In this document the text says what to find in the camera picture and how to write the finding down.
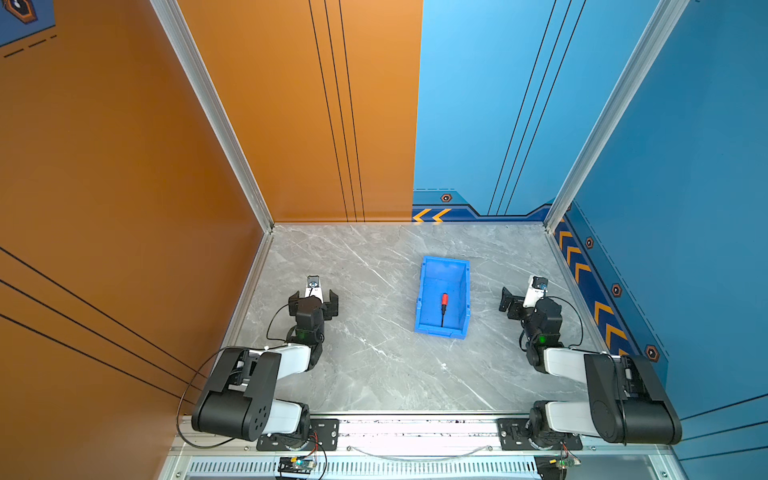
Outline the red black screwdriver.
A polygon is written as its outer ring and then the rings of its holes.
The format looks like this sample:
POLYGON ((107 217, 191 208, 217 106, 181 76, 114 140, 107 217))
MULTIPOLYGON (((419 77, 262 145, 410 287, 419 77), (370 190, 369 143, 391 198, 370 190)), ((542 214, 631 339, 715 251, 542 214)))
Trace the red black screwdriver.
POLYGON ((449 295, 448 293, 443 293, 441 295, 441 304, 440 304, 440 313, 441 313, 440 327, 441 328, 443 328, 445 325, 445 315, 447 312, 448 303, 449 303, 449 295))

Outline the blue plastic bin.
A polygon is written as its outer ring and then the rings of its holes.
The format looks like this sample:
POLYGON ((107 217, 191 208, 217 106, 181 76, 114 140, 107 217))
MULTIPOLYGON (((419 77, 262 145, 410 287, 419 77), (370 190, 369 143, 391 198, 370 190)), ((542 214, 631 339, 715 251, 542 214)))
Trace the blue plastic bin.
POLYGON ((471 320, 470 262, 425 256, 421 263, 416 333, 464 340, 471 320))

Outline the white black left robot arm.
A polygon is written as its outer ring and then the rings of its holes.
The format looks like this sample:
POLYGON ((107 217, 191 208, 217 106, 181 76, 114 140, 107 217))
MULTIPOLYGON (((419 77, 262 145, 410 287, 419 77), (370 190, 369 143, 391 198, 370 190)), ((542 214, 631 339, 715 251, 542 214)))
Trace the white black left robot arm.
POLYGON ((198 432, 256 441, 267 435, 299 449, 310 440, 309 406, 275 397, 277 383, 312 370, 325 342, 325 323, 339 313, 339 297, 310 286, 292 295, 287 308, 295 326, 276 347, 227 347, 217 359, 192 414, 198 432))

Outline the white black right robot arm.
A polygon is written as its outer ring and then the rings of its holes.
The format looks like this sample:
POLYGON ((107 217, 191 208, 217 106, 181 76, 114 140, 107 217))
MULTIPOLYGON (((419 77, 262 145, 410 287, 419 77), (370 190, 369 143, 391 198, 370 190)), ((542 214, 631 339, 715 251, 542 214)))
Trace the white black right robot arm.
POLYGON ((581 437, 614 444, 676 445, 683 426, 652 362, 567 347, 560 341, 562 306, 544 288, 524 296, 501 290, 499 310, 521 323, 518 346, 536 371, 584 384, 585 401, 541 400, 512 431, 538 449, 581 437))

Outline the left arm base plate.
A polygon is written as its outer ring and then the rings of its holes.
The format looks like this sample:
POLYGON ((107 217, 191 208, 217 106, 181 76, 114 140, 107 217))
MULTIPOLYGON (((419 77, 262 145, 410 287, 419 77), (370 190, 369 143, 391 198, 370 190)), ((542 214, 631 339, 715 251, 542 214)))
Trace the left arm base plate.
POLYGON ((309 452, 314 448, 326 452, 336 451, 339 427, 338 418, 311 417, 302 421, 293 433, 260 436, 256 448, 260 452, 309 452))

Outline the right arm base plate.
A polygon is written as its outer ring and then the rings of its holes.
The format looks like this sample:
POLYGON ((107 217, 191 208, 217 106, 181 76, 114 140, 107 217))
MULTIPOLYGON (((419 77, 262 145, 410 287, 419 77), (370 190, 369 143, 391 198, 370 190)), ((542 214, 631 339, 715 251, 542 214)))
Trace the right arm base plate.
POLYGON ((579 436, 544 430, 536 433, 529 419, 500 418, 496 420, 496 427, 503 451, 559 451, 563 446, 569 451, 583 449, 579 436))

